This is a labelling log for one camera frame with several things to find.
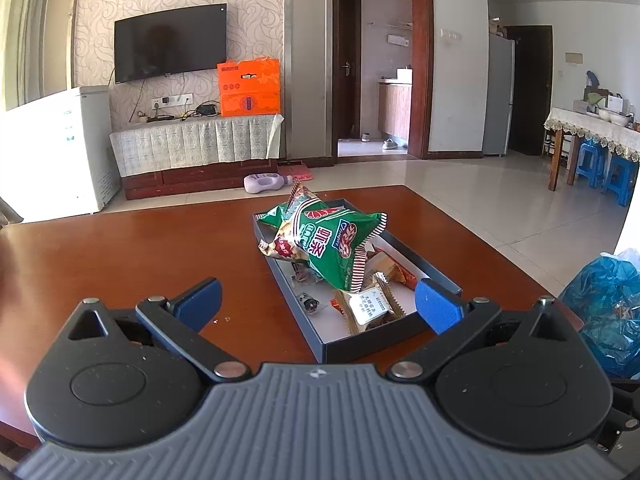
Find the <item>wall-mounted flat screen tv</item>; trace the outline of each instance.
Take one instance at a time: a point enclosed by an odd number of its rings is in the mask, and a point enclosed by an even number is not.
[[[113,34],[116,83],[212,69],[226,61],[226,4],[117,20]]]

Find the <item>stool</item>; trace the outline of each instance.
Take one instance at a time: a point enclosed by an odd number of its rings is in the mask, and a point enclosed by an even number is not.
[[[613,155],[611,157],[611,164],[609,165],[609,172],[602,184],[602,194],[605,194],[607,189],[612,190],[618,196],[618,203],[622,207],[626,207],[629,202],[631,180],[636,174],[637,168],[637,162],[631,162],[619,155]]]
[[[604,163],[607,152],[602,146],[597,146],[591,141],[583,142],[578,154],[578,166],[576,175],[582,175],[589,179],[589,187],[596,189],[604,175]]]

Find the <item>purple detergent bottle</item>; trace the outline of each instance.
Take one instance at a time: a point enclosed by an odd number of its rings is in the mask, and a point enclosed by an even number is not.
[[[293,178],[290,175],[282,176],[277,173],[257,173],[244,178],[244,190],[255,194],[268,189],[280,189],[285,183],[292,184]]]

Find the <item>white bowl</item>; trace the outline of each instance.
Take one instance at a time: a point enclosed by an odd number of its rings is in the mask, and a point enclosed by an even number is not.
[[[609,112],[609,121],[618,126],[627,126],[631,122],[631,117],[625,117],[614,112]]]

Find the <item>white shoe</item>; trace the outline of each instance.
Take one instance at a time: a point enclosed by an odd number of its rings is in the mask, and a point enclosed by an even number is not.
[[[383,150],[394,150],[398,147],[398,145],[394,142],[393,139],[387,139],[382,143]]]

